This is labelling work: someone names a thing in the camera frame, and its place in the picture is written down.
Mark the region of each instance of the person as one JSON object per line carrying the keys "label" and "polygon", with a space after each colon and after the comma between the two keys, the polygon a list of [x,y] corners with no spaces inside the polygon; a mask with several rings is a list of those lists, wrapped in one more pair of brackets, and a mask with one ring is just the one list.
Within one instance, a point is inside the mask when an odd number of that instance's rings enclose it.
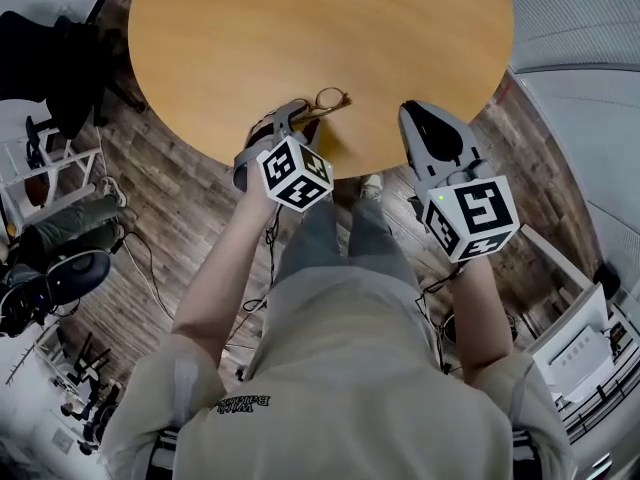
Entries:
{"label": "person", "polygon": [[27,226],[17,243],[0,243],[0,281],[10,288],[46,272],[50,256],[72,240],[78,246],[109,250],[121,234],[116,211],[127,204],[116,180],[103,178],[103,197],[80,201]]}
{"label": "person", "polygon": [[112,478],[160,467],[149,457],[171,428],[176,480],[571,477],[566,431],[531,356],[513,352],[486,258],[451,281],[464,382],[439,370],[378,175],[353,205],[348,256],[334,205],[306,213],[282,253],[247,380],[227,393],[217,367],[275,210],[255,163],[247,176],[171,335],[138,361],[106,428]]}
{"label": "person", "polygon": [[93,379],[92,377],[89,377],[80,386],[81,394],[82,394],[82,391],[86,391],[86,389],[84,389],[85,386],[89,388],[88,390],[89,392],[87,395],[85,395],[86,399],[83,398],[83,400],[86,400],[86,401],[84,402],[84,407],[82,408],[82,411],[76,412],[74,409],[73,403],[66,402],[60,406],[60,412],[63,414],[63,416],[66,416],[66,417],[71,416],[72,418],[78,421],[87,421],[87,422],[89,421],[89,419],[91,418],[91,412],[93,411],[94,407],[98,403],[98,400],[100,399],[100,391],[102,390],[102,385],[100,384],[99,379],[96,380],[96,379]]}
{"label": "person", "polygon": [[78,443],[78,448],[80,448],[80,453],[82,455],[91,456],[98,451],[98,446],[95,444],[85,443],[84,441],[76,441]]}
{"label": "person", "polygon": [[86,423],[82,429],[82,437],[89,443],[102,441],[104,427],[108,422],[108,417],[112,414],[111,409],[117,405],[122,386],[113,380],[109,381],[109,384],[111,385],[109,393],[96,410],[91,421]]}

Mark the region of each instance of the grey pants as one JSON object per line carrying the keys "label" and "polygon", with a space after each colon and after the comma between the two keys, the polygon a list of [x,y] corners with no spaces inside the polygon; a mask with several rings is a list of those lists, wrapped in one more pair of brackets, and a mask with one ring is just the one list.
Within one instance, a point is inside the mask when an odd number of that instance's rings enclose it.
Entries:
{"label": "grey pants", "polygon": [[47,255],[69,240],[81,246],[109,250],[116,243],[114,218],[117,210],[116,198],[108,195],[72,204],[34,224],[34,227],[42,238]]}
{"label": "grey pants", "polygon": [[274,285],[304,268],[353,265],[395,277],[420,291],[411,265],[391,235],[380,203],[360,199],[353,205],[352,215],[349,256],[344,257],[338,249],[335,206],[328,201],[316,203],[282,252]]}

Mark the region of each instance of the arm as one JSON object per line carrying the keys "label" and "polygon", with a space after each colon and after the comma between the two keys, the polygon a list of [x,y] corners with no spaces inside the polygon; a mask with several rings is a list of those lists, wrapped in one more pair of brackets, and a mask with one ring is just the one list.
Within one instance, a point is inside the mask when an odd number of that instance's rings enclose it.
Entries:
{"label": "arm", "polygon": [[471,260],[451,281],[456,347],[465,382],[513,352],[509,321],[486,256]]}
{"label": "arm", "polygon": [[575,461],[566,430],[533,358],[513,353],[509,322],[486,256],[469,262],[453,279],[452,291],[465,382],[486,393],[509,418],[513,477],[573,478]]}
{"label": "arm", "polygon": [[266,196],[258,165],[247,170],[247,193],[187,289],[172,333],[192,339],[220,364],[262,231],[276,204]]}

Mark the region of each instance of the eyeglasses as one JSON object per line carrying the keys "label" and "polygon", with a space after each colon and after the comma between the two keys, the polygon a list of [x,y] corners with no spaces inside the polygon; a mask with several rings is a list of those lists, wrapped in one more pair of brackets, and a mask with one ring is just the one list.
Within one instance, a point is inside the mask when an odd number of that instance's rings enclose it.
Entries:
{"label": "eyeglasses", "polygon": [[293,118],[291,120],[292,123],[304,123],[312,121],[313,119],[319,119],[320,117],[351,105],[349,95],[337,87],[325,87],[322,89],[316,95],[316,99],[313,104],[309,103],[307,100],[302,100],[307,104],[308,108],[303,114]]}

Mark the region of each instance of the wooden floor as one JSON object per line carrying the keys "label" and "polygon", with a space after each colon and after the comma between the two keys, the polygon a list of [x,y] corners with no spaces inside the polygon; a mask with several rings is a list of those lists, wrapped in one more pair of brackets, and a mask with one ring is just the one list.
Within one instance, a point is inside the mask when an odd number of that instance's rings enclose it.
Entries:
{"label": "wooden floor", "polygon": [[[108,0],[100,15],[102,27],[117,27],[126,34],[131,0]],[[119,82],[142,97],[130,67]],[[548,130],[522,92],[511,87],[508,77],[472,127],[485,156],[496,170],[506,174],[520,220],[550,240],[561,252],[592,275],[601,260],[595,234],[567,164]],[[173,135],[148,110],[136,114],[107,94],[105,111],[110,123],[102,129],[109,174],[115,176],[129,198],[120,219],[135,230],[153,250],[154,272],[160,294],[170,312],[199,265],[229,221],[239,192],[231,184],[230,169],[206,158]],[[95,146],[96,130],[86,126],[78,144]],[[426,286],[447,275],[450,265],[426,235],[406,202],[412,195],[406,167],[386,173],[383,206],[394,236],[410,259],[418,279]],[[283,212],[275,248],[276,261],[299,221]],[[348,215],[339,216],[342,246],[348,237]],[[131,253],[149,275],[149,256],[135,238],[127,241]],[[507,310],[520,318],[516,345],[533,340],[529,328],[540,333],[562,309],[549,266],[516,235],[491,257],[500,294]],[[261,244],[245,293],[246,299],[262,296],[269,280],[269,252]],[[436,322],[450,310],[451,294],[443,289],[427,299]],[[249,317],[233,338],[222,362],[223,380],[236,380],[238,365],[247,364],[259,343],[260,312]],[[241,311],[239,319],[244,317]],[[171,327],[154,302],[142,276],[126,250],[113,258],[109,278],[82,301],[82,309],[64,322],[63,329],[75,347],[91,331],[104,347],[110,347],[107,374],[126,382],[136,360],[155,350]]]}

